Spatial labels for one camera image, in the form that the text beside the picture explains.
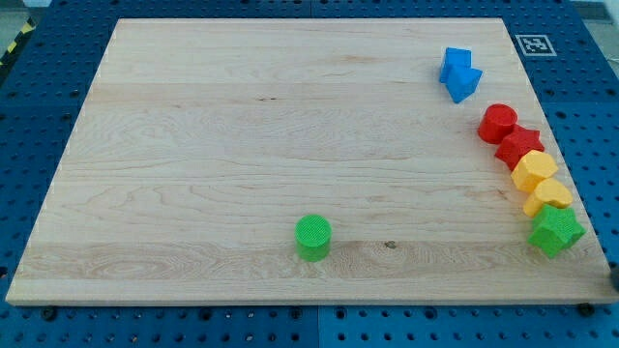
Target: blue pegboard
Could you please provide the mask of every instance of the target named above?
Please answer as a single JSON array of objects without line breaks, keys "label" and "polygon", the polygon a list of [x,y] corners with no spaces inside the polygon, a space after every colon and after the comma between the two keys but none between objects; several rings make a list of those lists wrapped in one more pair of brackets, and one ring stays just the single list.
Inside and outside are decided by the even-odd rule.
[{"label": "blue pegboard", "polygon": [[[547,36],[556,56],[517,52],[615,268],[619,81],[567,0],[54,0],[0,89],[2,298],[119,17],[409,16],[502,17],[516,47],[516,35]],[[619,306],[593,308],[50,309],[2,302],[0,347],[619,346]]]}]

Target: wooden board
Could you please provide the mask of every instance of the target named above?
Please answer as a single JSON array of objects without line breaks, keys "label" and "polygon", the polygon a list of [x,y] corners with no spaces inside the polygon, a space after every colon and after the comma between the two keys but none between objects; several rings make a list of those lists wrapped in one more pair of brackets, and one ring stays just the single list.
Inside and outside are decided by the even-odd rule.
[{"label": "wooden board", "polygon": [[[437,82],[447,46],[484,71],[461,104]],[[556,259],[476,134],[492,102],[575,193],[588,232]],[[307,214],[334,228],[318,263],[295,253]],[[7,300],[608,303],[608,274],[499,19],[122,19]]]}]

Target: toy block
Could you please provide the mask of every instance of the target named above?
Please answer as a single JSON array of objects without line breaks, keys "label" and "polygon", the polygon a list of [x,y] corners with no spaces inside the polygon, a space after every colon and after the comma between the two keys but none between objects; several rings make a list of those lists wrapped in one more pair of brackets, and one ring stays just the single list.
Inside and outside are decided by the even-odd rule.
[{"label": "toy block", "polygon": [[542,180],[531,192],[524,202],[522,210],[529,217],[534,217],[544,206],[551,205],[555,208],[567,208],[574,198],[572,193],[554,178]]},{"label": "toy block", "polygon": [[533,233],[528,242],[553,258],[559,251],[572,247],[585,232],[576,221],[574,209],[558,209],[544,204],[533,218]]},{"label": "toy block", "polygon": [[302,217],[295,227],[297,253],[306,261],[316,262],[329,254],[331,225],[318,215]]},{"label": "toy block", "polygon": [[441,65],[441,75],[438,78],[440,83],[447,83],[447,77],[449,76],[452,66],[471,68],[471,51],[468,49],[447,47],[445,55],[443,56],[443,64]]},{"label": "toy block", "polygon": [[514,170],[520,159],[531,150],[544,150],[540,131],[514,125],[514,130],[503,138],[494,155],[504,161],[510,170]]},{"label": "toy block", "polygon": [[475,93],[480,78],[482,78],[481,70],[452,66],[446,84],[452,100],[459,103]]},{"label": "toy block", "polygon": [[512,108],[501,103],[493,104],[486,109],[477,134],[486,143],[500,144],[514,130],[517,120],[518,115]]},{"label": "toy block", "polygon": [[516,188],[528,193],[544,179],[548,179],[559,170],[554,158],[537,150],[531,150],[520,159],[512,172]]}]

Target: red cylinder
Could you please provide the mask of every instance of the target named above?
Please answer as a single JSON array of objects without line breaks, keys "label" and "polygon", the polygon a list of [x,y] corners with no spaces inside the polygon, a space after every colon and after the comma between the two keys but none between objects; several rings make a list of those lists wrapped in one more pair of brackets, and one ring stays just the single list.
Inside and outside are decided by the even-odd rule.
[{"label": "red cylinder", "polygon": [[486,109],[477,134],[487,143],[500,144],[514,130],[517,120],[518,115],[512,108],[505,104],[493,104]]}]

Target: green block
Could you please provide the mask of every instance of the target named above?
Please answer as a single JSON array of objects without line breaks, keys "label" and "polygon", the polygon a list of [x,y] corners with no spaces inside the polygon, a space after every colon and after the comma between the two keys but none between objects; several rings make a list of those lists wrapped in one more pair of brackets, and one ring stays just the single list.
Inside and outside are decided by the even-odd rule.
[{"label": "green block", "polygon": [[308,215],[297,222],[295,228],[297,253],[306,261],[316,262],[329,254],[331,225],[326,218]]},{"label": "green block", "polygon": [[544,204],[533,218],[533,233],[528,242],[553,258],[559,251],[573,246],[585,232],[576,220],[574,209],[559,209]]}]

